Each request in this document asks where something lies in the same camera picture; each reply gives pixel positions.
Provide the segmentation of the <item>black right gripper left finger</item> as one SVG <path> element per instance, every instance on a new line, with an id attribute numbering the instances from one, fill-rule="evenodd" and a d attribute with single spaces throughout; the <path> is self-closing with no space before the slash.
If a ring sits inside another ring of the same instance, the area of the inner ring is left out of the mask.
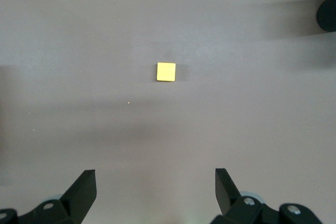
<path id="1" fill-rule="evenodd" d="M 21 216 L 13 208 L 0 209 L 0 224 L 82 224 L 95 199 L 95 170 L 85 170 L 59 199 L 46 200 Z"/>

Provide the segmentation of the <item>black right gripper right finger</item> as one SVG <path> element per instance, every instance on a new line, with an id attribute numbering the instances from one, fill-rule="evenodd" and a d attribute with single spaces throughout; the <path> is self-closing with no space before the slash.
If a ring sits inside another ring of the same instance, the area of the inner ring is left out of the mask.
<path id="1" fill-rule="evenodd" d="M 215 169 L 215 194 L 221 215 L 215 224 L 322 224 L 307 207 L 286 203 L 278 210 L 253 196 L 243 196 L 225 168 Z"/>

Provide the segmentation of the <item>yellow block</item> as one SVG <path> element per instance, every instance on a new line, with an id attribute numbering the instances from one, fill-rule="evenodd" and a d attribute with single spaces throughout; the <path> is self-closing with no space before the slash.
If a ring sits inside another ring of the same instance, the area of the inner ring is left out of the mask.
<path id="1" fill-rule="evenodd" d="M 158 62 L 157 63 L 157 81 L 174 82 L 176 76 L 176 63 Z"/>

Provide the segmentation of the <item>black round object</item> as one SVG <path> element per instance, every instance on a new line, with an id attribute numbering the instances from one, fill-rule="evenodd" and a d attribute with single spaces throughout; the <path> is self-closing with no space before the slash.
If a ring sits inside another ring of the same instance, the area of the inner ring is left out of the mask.
<path id="1" fill-rule="evenodd" d="M 327 32 L 336 32 L 336 0 L 325 0 L 316 13 L 318 25 Z"/>

